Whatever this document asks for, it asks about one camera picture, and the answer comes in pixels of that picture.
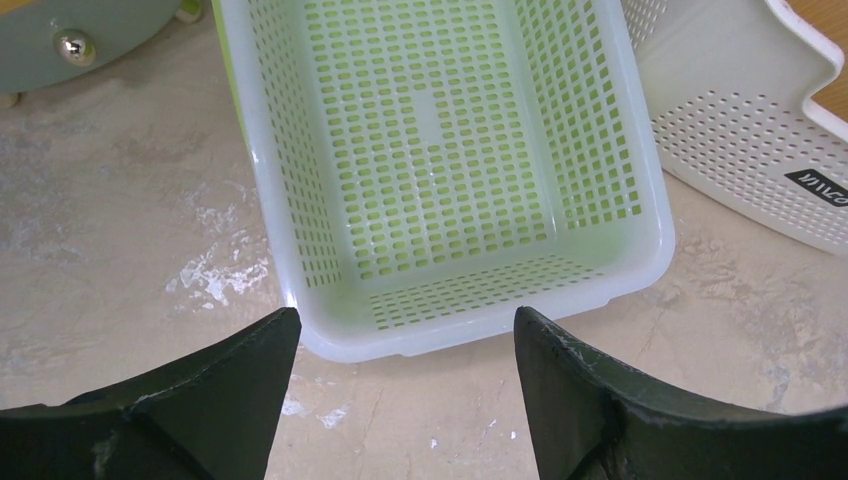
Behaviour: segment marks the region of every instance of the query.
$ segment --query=black label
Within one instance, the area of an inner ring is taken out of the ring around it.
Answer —
[[[834,207],[848,207],[848,190],[815,170],[787,173],[786,178]]]

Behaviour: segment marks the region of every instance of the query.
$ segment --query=silver knob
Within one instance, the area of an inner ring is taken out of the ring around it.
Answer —
[[[79,30],[57,32],[53,36],[53,46],[65,61],[77,67],[87,67],[97,57],[97,49],[91,37]]]

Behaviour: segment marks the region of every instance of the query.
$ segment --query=plastic basket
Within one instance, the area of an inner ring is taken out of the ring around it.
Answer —
[[[848,257],[848,125],[812,99],[839,75],[839,47],[783,0],[622,2],[663,166]]]
[[[416,355],[606,304],[674,235],[617,0],[217,6],[303,343]]]

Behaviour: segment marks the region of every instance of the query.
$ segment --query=white plastic basket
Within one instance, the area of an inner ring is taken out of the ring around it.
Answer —
[[[812,100],[843,53],[782,0],[622,0],[663,166],[848,257],[848,125]]]
[[[617,0],[216,5],[285,302],[330,360],[646,287],[674,234]]]

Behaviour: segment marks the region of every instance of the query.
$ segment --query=stained surface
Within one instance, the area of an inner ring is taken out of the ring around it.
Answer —
[[[169,25],[0,111],[0,408],[142,373],[283,301],[214,30]],[[722,401],[848,403],[847,264],[667,182],[669,273],[562,324]],[[269,479],[535,474],[507,335],[362,365],[301,349],[283,413]]]

